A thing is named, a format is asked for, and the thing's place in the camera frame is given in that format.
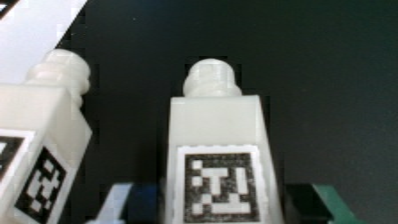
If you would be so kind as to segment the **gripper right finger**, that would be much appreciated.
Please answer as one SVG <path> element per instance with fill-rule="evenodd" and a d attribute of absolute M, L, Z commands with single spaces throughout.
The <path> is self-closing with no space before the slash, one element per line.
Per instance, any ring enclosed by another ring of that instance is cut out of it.
<path fill-rule="evenodd" d="M 287 224 L 369 224 L 358 217 L 331 185 L 285 186 Z"/>

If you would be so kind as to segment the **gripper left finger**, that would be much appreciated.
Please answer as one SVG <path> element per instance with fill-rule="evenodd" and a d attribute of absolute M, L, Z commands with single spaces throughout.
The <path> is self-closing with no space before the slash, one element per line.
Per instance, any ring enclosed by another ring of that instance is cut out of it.
<path fill-rule="evenodd" d="M 155 184 L 113 185 L 98 216 L 86 224 L 159 224 L 159 187 Z"/>

